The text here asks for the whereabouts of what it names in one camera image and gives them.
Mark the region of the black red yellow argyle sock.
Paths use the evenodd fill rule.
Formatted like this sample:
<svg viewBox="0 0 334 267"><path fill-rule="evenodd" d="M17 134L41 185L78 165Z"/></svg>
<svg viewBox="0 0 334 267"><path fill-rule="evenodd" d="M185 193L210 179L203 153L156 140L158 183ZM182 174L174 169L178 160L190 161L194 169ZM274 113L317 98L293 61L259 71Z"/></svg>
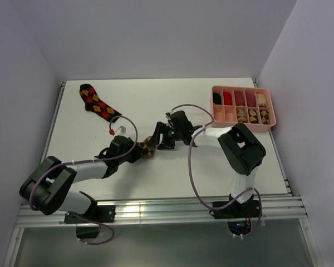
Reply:
<svg viewBox="0 0 334 267"><path fill-rule="evenodd" d="M90 111L107 122L122 114L102 101L94 87L90 84L82 84L79 90L80 96L85 104L85 110Z"/></svg>

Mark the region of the beige orange brown argyle sock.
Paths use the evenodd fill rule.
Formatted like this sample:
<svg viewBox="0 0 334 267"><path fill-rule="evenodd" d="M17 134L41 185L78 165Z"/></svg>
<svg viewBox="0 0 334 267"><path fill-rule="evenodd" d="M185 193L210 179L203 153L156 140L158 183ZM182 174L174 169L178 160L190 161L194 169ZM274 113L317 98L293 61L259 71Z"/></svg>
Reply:
<svg viewBox="0 0 334 267"><path fill-rule="evenodd" d="M237 109L237 121L240 123L247 123L247 114L241 108Z"/></svg>

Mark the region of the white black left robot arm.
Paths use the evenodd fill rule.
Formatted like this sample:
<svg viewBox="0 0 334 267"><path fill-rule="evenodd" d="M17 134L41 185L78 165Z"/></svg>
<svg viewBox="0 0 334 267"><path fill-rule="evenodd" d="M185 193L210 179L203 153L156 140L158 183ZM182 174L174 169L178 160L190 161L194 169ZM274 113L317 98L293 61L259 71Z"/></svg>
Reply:
<svg viewBox="0 0 334 267"><path fill-rule="evenodd" d="M84 222L97 217L95 200L84 192L73 193L73 183L90 179L104 179L118 171L121 164L134 163L149 154L144 143L116 136L110 146L91 160L62 162L54 156L45 158L22 184L19 195L44 215L57 210L73 211Z"/></svg>

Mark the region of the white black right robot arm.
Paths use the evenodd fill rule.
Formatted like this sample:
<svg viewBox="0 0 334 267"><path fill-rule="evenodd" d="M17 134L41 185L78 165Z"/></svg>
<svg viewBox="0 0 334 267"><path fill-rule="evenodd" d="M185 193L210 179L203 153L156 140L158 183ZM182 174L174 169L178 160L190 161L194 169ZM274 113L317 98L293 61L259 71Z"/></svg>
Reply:
<svg viewBox="0 0 334 267"><path fill-rule="evenodd" d="M261 165L266 150L249 128L243 123L232 127L209 128L194 126L188 120L184 111L167 113L167 123L158 122L148 143L159 150L172 150L177 141L189 146L188 171L192 189L202 205L211 209L198 194L191 171L191 151L193 147L210 146L220 148L229 166L235 171L234 187L230 199L224 207L230 206L230 212L237 217L243 216L249 210L258 191L254 188L254 180L258 166Z"/></svg>

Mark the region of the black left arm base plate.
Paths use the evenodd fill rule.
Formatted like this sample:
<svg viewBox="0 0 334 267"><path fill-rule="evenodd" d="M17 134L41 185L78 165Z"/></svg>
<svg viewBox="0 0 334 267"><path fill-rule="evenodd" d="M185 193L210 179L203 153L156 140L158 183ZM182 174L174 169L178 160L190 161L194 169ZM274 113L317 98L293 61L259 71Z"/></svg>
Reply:
<svg viewBox="0 0 334 267"><path fill-rule="evenodd" d="M65 215L65 224L83 223L113 223L115 220L115 205L96 205L90 207L84 214L75 215L69 212Z"/></svg>

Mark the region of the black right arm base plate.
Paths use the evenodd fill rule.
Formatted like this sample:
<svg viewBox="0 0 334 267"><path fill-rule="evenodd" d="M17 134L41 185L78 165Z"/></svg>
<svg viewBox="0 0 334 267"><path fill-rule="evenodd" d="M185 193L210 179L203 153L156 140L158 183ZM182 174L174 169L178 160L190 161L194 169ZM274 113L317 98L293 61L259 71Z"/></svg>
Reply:
<svg viewBox="0 0 334 267"><path fill-rule="evenodd" d="M215 219L241 219L257 218L261 212L258 200L251 200L240 204L234 202L230 206L221 210L210 210L209 214Z"/></svg>

